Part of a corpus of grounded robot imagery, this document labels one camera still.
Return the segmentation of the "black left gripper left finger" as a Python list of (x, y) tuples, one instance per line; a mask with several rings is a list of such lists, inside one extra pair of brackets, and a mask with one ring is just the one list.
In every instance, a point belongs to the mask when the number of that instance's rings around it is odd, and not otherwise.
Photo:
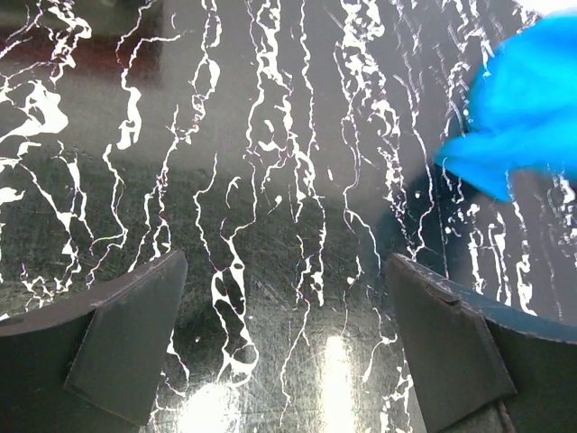
[(3, 432), (136, 432), (147, 424), (187, 277), (172, 251), (1, 322)]

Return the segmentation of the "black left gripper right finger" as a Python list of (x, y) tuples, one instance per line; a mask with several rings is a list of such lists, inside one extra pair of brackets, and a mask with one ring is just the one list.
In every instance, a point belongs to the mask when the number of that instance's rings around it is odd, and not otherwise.
[(429, 432), (574, 432), (576, 328), (447, 280), (406, 256), (385, 282)]

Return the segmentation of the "blue t shirt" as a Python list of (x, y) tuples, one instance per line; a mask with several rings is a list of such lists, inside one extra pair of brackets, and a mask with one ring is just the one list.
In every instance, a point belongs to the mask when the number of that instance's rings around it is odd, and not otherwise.
[(576, 13), (550, 14), (500, 44), (468, 94), (466, 133), (435, 163), (499, 201), (517, 170), (576, 179)]

